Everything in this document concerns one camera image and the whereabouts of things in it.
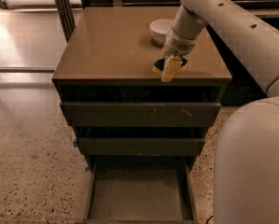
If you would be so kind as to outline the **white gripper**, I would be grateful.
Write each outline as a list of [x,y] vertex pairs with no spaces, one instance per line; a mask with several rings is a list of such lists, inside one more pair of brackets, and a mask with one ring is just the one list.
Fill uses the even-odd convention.
[[169,30],[161,51],[161,55],[166,57],[161,74],[162,82],[170,82],[181,71],[182,60],[180,56],[188,55],[194,48],[196,42],[196,39],[185,39],[178,36],[173,29]]

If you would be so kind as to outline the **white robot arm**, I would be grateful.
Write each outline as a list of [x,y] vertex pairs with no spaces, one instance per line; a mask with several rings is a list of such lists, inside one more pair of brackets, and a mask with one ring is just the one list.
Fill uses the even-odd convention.
[[183,71],[185,55],[210,26],[238,60],[232,74],[258,92],[218,137],[214,224],[279,224],[279,31],[231,0],[180,2],[162,52],[162,81]]

